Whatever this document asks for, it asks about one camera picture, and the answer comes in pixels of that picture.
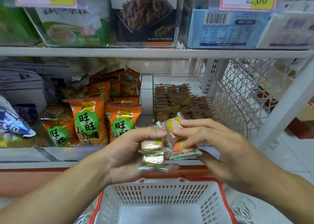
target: white wire basket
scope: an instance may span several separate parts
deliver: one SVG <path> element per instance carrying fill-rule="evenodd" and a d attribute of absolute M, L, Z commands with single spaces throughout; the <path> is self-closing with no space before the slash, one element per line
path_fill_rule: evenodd
<path fill-rule="evenodd" d="M 215 178 L 140 179 L 108 186 L 89 224 L 236 224 Z"/>

